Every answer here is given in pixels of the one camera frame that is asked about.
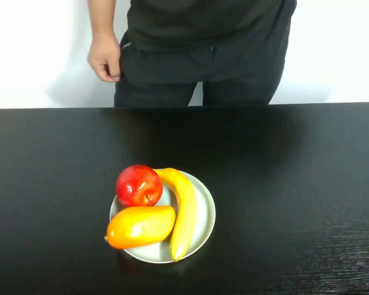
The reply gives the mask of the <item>person's right hand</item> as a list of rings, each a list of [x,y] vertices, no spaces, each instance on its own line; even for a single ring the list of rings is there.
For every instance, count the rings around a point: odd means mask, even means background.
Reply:
[[[93,35],[87,61],[101,81],[119,81],[120,56],[120,46],[113,32]]]

